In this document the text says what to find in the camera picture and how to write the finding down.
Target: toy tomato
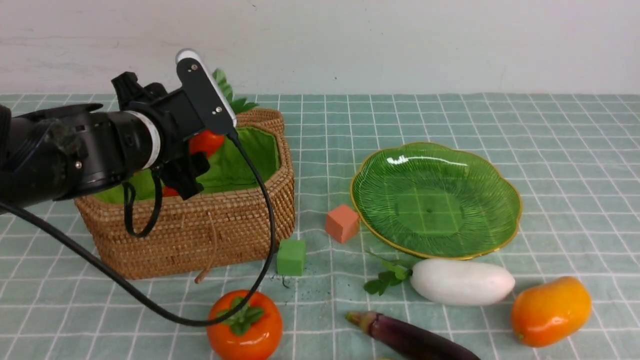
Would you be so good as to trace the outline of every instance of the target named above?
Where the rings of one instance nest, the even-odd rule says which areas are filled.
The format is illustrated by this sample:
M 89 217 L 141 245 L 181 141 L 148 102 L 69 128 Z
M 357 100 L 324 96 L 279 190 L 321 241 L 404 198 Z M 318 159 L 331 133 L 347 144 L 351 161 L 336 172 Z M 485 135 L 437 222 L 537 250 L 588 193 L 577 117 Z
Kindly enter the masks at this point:
M 209 159 L 225 142 L 223 135 L 216 135 L 209 130 L 202 131 L 200 134 L 192 137 L 189 141 L 189 152 L 204 152 Z
M 167 188 L 166 186 L 162 189 L 162 196 L 163 197 L 174 197 L 174 196 L 178 196 L 180 194 L 178 194 L 177 191 L 175 191 L 175 189 L 172 188 Z
M 224 295 L 211 308 L 209 318 L 230 311 L 248 292 L 237 290 Z M 256 291 L 238 313 L 223 323 L 207 327 L 207 337 L 222 360 L 267 360 L 280 344 L 282 329 L 278 306 Z

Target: wicker basket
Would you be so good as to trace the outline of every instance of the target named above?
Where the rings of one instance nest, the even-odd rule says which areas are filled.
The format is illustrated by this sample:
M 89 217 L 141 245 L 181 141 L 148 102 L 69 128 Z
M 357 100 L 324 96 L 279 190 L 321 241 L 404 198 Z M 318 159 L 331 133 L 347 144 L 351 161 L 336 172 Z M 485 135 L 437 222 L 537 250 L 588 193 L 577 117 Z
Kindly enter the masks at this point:
M 238 127 L 253 126 L 277 141 L 280 168 L 265 180 L 275 212 L 278 244 L 295 226 L 294 173 L 284 136 L 284 120 L 276 110 L 253 109 L 238 115 Z M 156 226 L 146 238 L 130 236 L 124 227 L 124 206 L 93 196 L 75 204 L 105 264 L 127 279 L 146 279 L 200 271 L 199 283 L 214 267 L 266 258 L 271 233 L 260 188 L 197 195 L 187 201 L 163 199 Z M 154 200 L 136 201 L 133 225 L 144 227 Z

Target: eggplant stem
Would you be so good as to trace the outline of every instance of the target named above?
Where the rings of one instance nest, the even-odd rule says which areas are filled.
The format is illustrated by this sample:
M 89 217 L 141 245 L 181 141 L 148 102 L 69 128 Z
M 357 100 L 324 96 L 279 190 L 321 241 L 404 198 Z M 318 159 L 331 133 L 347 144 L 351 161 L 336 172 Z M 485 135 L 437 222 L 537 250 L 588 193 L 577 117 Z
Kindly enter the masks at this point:
M 358 312 L 358 311 L 349 311 L 347 313 L 347 321 L 352 323 L 355 326 L 360 326 L 360 321 L 362 319 L 362 313 Z

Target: table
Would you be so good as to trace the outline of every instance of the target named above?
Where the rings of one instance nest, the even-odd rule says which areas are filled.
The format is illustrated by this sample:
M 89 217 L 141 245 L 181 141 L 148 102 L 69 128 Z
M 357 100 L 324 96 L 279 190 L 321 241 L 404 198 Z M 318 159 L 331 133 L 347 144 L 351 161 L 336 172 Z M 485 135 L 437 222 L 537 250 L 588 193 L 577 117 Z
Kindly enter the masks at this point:
M 279 109 L 296 171 L 295 238 L 307 242 L 300 278 L 275 276 L 261 291 L 278 303 L 285 334 L 273 359 L 400 359 L 347 323 L 372 309 L 452 338 L 483 360 L 640 359 L 640 95 L 436 94 L 247 95 Z M 113 94 L 6 94 L 14 115 Z M 521 193 L 520 232 L 484 256 L 516 278 L 514 294 L 486 307 L 444 307 L 408 284 L 368 295 L 383 271 L 365 250 L 400 256 L 362 227 L 341 245 L 323 231 L 326 213 L 350 204 L 349 183 L 377 149 L 432 141 L 490 160 Z M 30 209 L 87 249 L 92 238 L 72 202 Z M 204 330 L 175 325 L 33 226 L 0 217 L 0 354 L 6 359 L 217 359 Z M 135 281 L 170 311 L 204 318 L 222 293 L 249 288 L 261 262 Z M 519 345 L 510 329 L 514 295 L 574 275 L 593 316 L 570 339 Z

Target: tomato stem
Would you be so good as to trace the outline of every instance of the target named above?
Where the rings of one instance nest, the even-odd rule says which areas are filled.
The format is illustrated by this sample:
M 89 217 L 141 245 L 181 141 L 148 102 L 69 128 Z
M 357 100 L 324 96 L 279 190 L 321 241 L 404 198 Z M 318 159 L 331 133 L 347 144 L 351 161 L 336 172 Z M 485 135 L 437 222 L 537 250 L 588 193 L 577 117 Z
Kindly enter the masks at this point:
M 242 301 L 242 297 L 236 297 L 231 302 L 230 309 L 236 307 Z M 222 316 L 226 314 L 230 309 L 220 311 L 217 316 Z M 231 316 L 229 319 L 225 320 L 223 324 L 228 325 L 231 332 L 236 336 L 242 336 L 249 331 L 251 325 L 260 320 L 264 315 L 263 308 L 259 306 L 249 306 L 246 304 L 240 311 Z

